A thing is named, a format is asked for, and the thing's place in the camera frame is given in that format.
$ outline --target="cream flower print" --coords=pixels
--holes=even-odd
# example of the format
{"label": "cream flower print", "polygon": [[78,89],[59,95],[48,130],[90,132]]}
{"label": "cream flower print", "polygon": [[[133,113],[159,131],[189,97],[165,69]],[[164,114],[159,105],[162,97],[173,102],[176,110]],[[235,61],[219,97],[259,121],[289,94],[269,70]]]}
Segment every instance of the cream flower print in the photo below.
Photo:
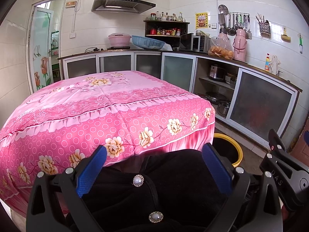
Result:
{"label": "cream flower print", "polygon": [[139,145],[142,148],[149,147],[150,144],[154,142],[152,135],[153,132],[149,130],[148,127],[145,127],[144,131],[140,132],[139,134]]}
{"label": "cream flower print", "polygon": [[205,118],[206,118],[207,120],[210,119],[210,117],[211,117],[211,108],[206,108],[205,113],[204,113],[204,116],[205,116]]}
{"label": "cream flower print", "polygon": [[30,176],[29,174],[27,174],[27,169],[22,162],[18,166],[17,170],[18,170],[18,173],[20,174],[20,178],[27,184],[30,184],[31,183]]}
{"label": "cream flower print", "polygon": [[170,133],[173,135],[176,135],[181,132],[182,127],[180,126],[181,123],[178,118],[176,119],[169,119],[167,124],[167,129],[170,131]]}
{"label": "cream flower print", "polygon": [[6,179],[4,178],[4,176],[2,176],[2,183],[3,183],[4,187],[5,187],[7,190],[11,190],[11,189],[10,189],[10,186],[7,185],[7,181],[6,181]]}
{"label": "cream flower print", "polygon": [[194,113],[190,118],[190,128],[191,130],[195,129],[195,126],[198,123],[198,116]]}
{"label": "cream flower print", "polygon": [[113,77],[121,77],[121,76],[123,76],[123,74],[122,73],[114,73],[112,76]]}
{"label": "cream flower print", "polygon": [[51,156],[39,156],[38,166],[41,168],[41,171],[50,175],[57,174],[58,168],[54,164],[55,162]]}
{"label": "cream flower print", "polygon": [[91,82],[91,85],[98,86],[98,85],[110,85],[112,82],[108,78],[104,79],[96,79]]}
{"label": "cream flower print", "polygon": [[111,158],[119,157],[120,153],[125,151],[125,147],[122,145],[123,141],[121,137],[107,138],[104,145],[107,150],[107,155]]}
{"label": "cream flower print", "polygon": [[8,168],[7,168],[7,177],[9,178],[9,180],[10,180],[11,182],[15,181],[14,178],[13,178],[13,176],[12,176],[12,174],[11,174],[11,171],[10,171]]}
{"label": "cream flower print", "polygon": [[85,78],[83,81],[85,82],[85,81],[94,80],[94,79],[95,77],[88,77],[88,78]]}
{"label": "cream flower print", "polygon": [[80,153],[79,149],[76,149],[75,153],[71,154],[69,157],[71,167],[75,168],[80,163],[80,161],[84,158],[85,158],[85,155],[83,153]]}

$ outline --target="blue clamp pad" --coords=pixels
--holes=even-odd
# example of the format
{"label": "blue clamp pad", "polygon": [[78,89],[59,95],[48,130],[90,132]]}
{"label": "blue clamp pad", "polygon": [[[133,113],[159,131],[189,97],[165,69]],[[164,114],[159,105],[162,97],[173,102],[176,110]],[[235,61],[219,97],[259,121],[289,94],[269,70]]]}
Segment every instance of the blue clamp pad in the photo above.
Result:
{"label": "blue clamp pad", "polygon": [[219,155],[208,144],[205,144],[202,148],[202,156],[219,191],[229,196],[232,193],[232,178],[218,158]]}
{"label": "blue clamp pad", "polygon": [[90,157],[91,160],[77,179],[76,192],[80,198],[89,193],[95,179],[103,168],[106,157],[107,151],[104,146],[99,146]]}

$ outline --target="spice jar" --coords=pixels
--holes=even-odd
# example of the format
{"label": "spice jar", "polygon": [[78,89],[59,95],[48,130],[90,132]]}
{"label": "spice jar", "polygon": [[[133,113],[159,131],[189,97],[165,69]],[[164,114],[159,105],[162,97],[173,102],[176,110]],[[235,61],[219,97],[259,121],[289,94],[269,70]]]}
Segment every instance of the spice jar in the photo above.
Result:
{"label": "spice jar", "polygon": [[153,21],[156,20],[156,14],[155,13],[150,14],[150,20],[153,20]]}

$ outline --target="rhinestone button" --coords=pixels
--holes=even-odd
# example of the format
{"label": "rhinestone button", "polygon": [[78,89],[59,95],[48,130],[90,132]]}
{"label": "rhinestone button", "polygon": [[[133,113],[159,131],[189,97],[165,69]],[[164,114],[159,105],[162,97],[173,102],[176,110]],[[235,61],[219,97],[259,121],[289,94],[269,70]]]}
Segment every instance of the rhinestone button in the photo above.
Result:
{"label": "rhinestone button", "polygon": [[140,187],[144,183],[144,177],[140,174],[137,174],[133,178],[133,185],[136,187]]}
{"label": "rhinestone button", "polygon": [[149,220],[153,223],[157,223],[157,222],[160,222],[163,220],[163,214],[161,212],[152,212],[150,215],[149,215]]}

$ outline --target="exhaust fan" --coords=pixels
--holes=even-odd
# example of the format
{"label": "exhaust fan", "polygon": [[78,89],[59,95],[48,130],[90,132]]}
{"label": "exhaust fan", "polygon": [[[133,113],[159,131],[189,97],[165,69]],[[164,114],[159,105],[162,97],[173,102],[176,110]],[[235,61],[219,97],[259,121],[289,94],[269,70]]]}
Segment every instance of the exhaust fan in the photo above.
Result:
{"label": "exhaust fan", "polygon": [[124,11],[140,14],[155,6],[154,3],[141,0],[94,0],[92,11]]}

